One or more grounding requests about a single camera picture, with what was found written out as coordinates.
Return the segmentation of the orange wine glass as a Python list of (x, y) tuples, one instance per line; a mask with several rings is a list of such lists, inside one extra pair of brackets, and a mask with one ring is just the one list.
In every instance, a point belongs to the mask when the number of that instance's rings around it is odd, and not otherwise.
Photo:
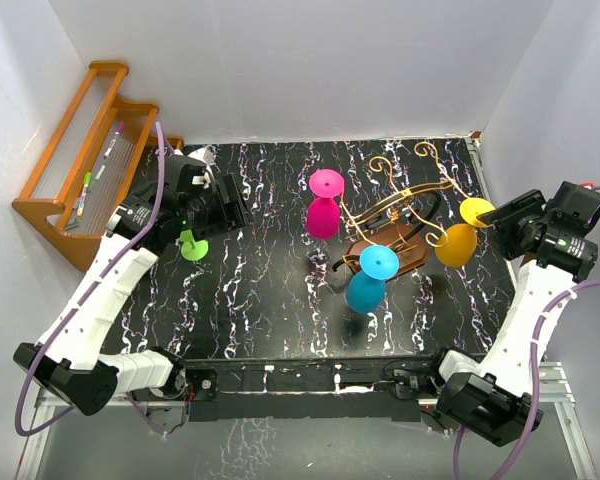
[(459, 268), (464, 266), (474, 254), (479, 229), (487, 228), (480, 216), (492, 212), (495, 207), (486, 199), (469, 197), (460, 204), (462, 222), (446, 230), (446, 236), (434, 247), (436, 257), (445, 266)]

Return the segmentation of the green wine glass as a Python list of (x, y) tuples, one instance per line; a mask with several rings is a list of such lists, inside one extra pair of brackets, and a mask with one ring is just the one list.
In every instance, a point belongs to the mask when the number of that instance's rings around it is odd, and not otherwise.
[(196, 240), (191, 230), (182, 231), (179, 237), (180, 254), (188, 261), (199, 261), (203, 259), (209, 251), (207, 240)]

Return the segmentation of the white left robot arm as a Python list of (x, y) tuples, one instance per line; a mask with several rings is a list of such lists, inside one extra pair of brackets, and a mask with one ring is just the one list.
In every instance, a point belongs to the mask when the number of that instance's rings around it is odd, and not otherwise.
[(214, 164), (208, 147), (175, 151), (160, 161), (157, 180), (116, 207), (62, 313), (36, 342), (17, 347), (13, 360), (29, 379), (85, 415), (136, 390), (166, 399), (184, 392), (187, 376), (177, 355), (159, 347), (106, 355), (101, 347), (136, 285), (183, 233), (199, 242), (252, 222), (236, 177), (215, 174)]

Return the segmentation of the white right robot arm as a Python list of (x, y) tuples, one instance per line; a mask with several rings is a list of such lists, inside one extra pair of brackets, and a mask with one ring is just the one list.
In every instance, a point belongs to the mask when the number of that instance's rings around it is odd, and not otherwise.
[(565, 303), (590, 274), (598, 247), (587, 235), (600, 218), (600, 192), (563, 182), (551, 199), (533, 189), (492, 208), (467, 200), (461, 214), (489, 230), (491, 245), (507, 260), (522, 258), (514, 299), (492, 347), (482, 360), (456, 349), (441, 350), (425, 376), (439, 396), (438, 411), (501, 447), (539, 425), (539, 381), (533, 366), (546, 349)]

